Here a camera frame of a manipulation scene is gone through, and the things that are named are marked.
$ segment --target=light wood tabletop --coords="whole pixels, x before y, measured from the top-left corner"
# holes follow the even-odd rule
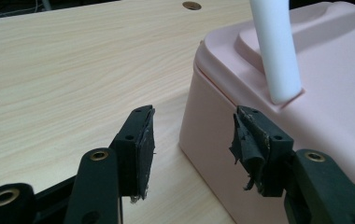
[[[234,223],[178,146],[194,54],[206,34],[250,19],[248,0],[123,0],[0,19],[0,186],[35,192],[108,147],[153,105],[148,198],[125,223]]]

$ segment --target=white stick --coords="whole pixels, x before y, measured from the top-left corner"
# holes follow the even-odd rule
[[[271,100],[285,103],[301,91],[291,36],[289,0],[250,0]]]

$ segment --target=pink plastic container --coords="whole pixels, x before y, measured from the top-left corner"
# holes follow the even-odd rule
[[[262,111],[294,139],[334,158],[355,183],[355,6],[319,3],[291,11],[303,85],[271,102],[252,21],[208,34],[197,50],[180,146],[237,223],[287,223],[282,198],[243,191],[247,173],[229,150],[237,105]]]

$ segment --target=table surface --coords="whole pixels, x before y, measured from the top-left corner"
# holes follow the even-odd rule
[[[123,0],[0,19],[0,186],[35,192],[107,147],[131,110],[153,105],[148,198],[126,223],[234,223],[178,146],[200,41],[251,18],[248,0]]]

